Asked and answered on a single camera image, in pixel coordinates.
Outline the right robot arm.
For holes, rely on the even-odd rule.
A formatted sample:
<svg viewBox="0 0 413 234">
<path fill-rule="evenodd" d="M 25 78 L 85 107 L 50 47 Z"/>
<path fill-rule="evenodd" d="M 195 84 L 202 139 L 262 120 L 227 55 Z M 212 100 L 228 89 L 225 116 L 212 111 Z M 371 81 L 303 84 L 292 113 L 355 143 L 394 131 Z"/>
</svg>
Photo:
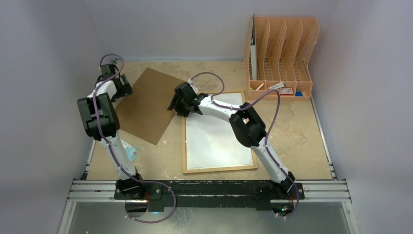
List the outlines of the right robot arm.
<svg viewBox="0 0 413 234">
<path fill-rule="evenodd" d="M 269 142 L 269 130 L 253 104 L 232 105 L 217 101 L 213 95 L 196 93 L 189 82 L 174 88 L 174 95 L 168 107 L 177 115 L 188 117 L 190 113 L 212 116 L 230 124 L 237 141 L 250 148 L 259 158 L 270 180 L 274 184 L 274 194 L 286 198 L 297 189 L 295 177 L 283 165 Z"/>
</svg>

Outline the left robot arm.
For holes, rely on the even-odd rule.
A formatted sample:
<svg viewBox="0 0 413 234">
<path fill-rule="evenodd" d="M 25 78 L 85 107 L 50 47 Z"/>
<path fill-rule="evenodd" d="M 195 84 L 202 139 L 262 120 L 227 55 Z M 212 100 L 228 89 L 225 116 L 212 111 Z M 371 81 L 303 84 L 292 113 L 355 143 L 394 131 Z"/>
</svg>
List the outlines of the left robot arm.
<svg viewBox="0 0 413 234">
<path fill-rule="evenodd" d="M 145 194 L 145 186 L 122 144 L 120 122 L 113 107 L 113 102 L 132 94 L 133 90 L 115 64 L 99 68 L 101 75 L 92 93 L 77 100 L 82 124 L 86 134 L 100 143 L 113 161 L 117 173 L 116 191 L 140 199 Z"/>
</svg>

